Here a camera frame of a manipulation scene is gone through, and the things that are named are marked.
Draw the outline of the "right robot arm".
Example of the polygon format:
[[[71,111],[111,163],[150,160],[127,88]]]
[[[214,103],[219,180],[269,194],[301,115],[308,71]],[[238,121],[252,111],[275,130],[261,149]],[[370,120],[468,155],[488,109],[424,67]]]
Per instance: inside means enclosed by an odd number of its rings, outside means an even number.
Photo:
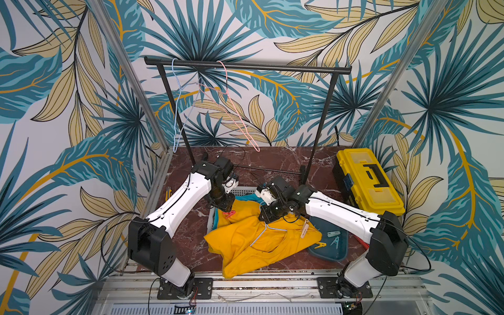
[[[324,286],[333,297],[363,297],[369,281],[379,276],[397,276],[413,239],[404,231],[398,217],[390,211],[370,213],[339,202],[312,186],[294,189],[277,184],[260,186],[255,195],[261,198],[261,214],[270,223],[287,214],[309,216],[332,223],[363,240],[369,248],[347,263],[335,282]]]

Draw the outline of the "yellow clothespin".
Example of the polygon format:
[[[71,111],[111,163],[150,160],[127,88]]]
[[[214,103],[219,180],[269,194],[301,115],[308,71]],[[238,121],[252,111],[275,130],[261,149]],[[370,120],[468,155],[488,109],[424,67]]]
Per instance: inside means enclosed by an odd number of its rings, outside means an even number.
[[[315,245],[314,245],[314,249],[320,249],[320,248],[325,248],[327,246],[326,243],[324,242],[317,242]]]

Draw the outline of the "beige pink clothespin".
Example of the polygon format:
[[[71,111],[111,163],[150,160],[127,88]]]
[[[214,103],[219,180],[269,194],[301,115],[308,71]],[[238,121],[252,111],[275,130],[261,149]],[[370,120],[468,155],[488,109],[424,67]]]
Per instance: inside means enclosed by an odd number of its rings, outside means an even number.
[[[301,239],[303,239],[306,236],[308,229],[309,229],[309,220],[305,219],[304,223],[303,223],[303,228],[301,230],[301,235],[300,235]]]

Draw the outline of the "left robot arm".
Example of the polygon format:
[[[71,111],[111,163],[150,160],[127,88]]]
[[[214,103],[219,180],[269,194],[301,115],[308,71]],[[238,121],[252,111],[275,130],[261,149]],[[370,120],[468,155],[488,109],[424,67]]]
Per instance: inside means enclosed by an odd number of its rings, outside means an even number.
[[[201,200],[223,211],[235,201],[232,189],[238,180],[232,175],[233,163],[218,157],[214,162],[198,161],[180,188],[147,218],[128,220],[129,259],[160,277],[161,287],[177,297],[196,294],[194,273],[177,257],[173,237],[179,225]]]

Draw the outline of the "yellow t-shirt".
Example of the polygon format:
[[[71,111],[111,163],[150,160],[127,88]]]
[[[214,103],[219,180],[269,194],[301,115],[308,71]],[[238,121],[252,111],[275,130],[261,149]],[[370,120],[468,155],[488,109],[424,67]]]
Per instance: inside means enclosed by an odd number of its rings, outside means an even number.
[[[301,239],[304,217],[286,215],[268,224],[259,220],[260,207],[257,202],[236,200],[232,206],[236,214],[229,219],[218,209],[216,229],[204,236],[209,252],[222,257],[225,278],[262,269],[321,241],[321,232],[310,222]]]

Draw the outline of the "pink red clothespin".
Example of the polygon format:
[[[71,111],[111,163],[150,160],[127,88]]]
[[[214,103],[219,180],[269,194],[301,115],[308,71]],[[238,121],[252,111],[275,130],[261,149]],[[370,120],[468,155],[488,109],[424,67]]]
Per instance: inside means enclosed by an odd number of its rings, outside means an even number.
[[[229,212],[224,212],[223,215],[225,217],[225,219],[229,219],[231,218],[232,216],[234,216],[236,214],[235,211],[229,211]]]

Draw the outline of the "pink wire hanger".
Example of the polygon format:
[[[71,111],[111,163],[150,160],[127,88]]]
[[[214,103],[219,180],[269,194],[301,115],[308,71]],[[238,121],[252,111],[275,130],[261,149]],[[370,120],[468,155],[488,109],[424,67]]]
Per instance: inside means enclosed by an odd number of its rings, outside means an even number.
[[[251,135],[251,133],[248,131],[248,127],[247,127],[246,123],[244,122],[244,119],[242,118],[242,115],[240,114],[240,111],[238,110],[235,102],[232,100],[232,98],[230,96],[230,90],[228,88],[228,70],[227,70],[227,67],[224,65],[224,63],[221,60],[218,60],[217,63],[218,63],[218,65],[222,66],[222,68],[224,70],[225,89],[224,90],[217,89],[216,87],[210,87],[210,86],[207,86],[205,84],[199,83],[198,84],[199,92],[203,94],[203,98],[202,98],[201,102],[203,102],[204,98],[207,97],[208,101],[210,101],[212,103],[215,103],[216,105],[218,105],[220,107],[223,107],[224,111],[227,113],[227,116],[231,119],[231,121],[233,122],[233,124],[235,124],[235,126],[240,130],[240,132],[242,133],[242,135],[245,136],[245,139],[252,146],[252,148],[256,152],[260,152],[261,151],[260,146],[258,145],[257,141],[253,138],[253,136]],[[221,102],[223,102],[224,104],[227,104],[229,102],[232,105],[232,109],[233,109],[234,115],[237,116],[238,119],[234,119],[231,116],[231,113],[227,109],[226,106],[222,105],[219,102],[216,102],[216,101],[213,101],[213,100],[210,99],[210,96],[207,94],[207,92],[212,92],[212,91],[216,92],[216,94],[219,96],[219,100]]]

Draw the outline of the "mint white clothespin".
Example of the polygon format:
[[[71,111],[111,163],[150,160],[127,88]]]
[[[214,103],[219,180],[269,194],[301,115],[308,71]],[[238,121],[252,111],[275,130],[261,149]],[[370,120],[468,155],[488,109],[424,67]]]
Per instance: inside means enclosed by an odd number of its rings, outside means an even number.
[[[341,234],[341,231],[330,231],[330,232],[327,232],[327,237],[328,238],[333,238],[333,237],[337,237]]]

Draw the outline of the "light blue wire hanger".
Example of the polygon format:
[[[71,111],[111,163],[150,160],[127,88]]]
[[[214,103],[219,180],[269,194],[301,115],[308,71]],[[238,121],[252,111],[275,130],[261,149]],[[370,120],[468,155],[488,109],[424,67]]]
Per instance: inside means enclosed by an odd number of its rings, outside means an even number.
[[[178,129],[179,129],[178,131],[174,130],[174,135],[173,135],[173,152],[174,153],[176,153],[180,147],[181,139],[182,139],[182,132],[185,131],[185,127],[188,122],[188,118],[186,118],[186,120],[184,121],[184,123],[182,124],[181,127],[178,125],[178,122],[177,122],[177,119],[180,118],[181,114],[183,113],[183,110],[181,110],[181,111],[178,110],[179,105],[181,103],[182,93],[185,92],[185,88],[187,86],[190,86],[190,85],[195,85],[198,87],[200,86],[200,84],[196,82],[196,79],[195,79],[196,75],[195,74],[186,83],[181,84],[179,77],[175,73],[175,61],[176,60],[177,60],[177,58],[174,58],[171,61],[171,72],[172,72],[173,76],[175,77],[175,79],[177,81],[178,88],[179,88],[178,89],[179,94],[175,100],[175,109],[174,109],[174,127],[178,127]]]

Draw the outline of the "turquoise printed t-shirt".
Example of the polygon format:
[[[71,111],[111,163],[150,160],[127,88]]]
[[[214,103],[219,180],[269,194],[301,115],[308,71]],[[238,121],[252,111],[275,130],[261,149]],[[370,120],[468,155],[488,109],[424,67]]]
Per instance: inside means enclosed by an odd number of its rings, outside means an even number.
[[[235,197],[236,200],[238,201],[243,201],[243,202],[248,202],[248,201],[251,201],[251,202],[257,202],[257,203],[262,203],[263,200],[256,196],[255,194],[247,194],[247,195],[243,195],[243,196],[236,196]]]

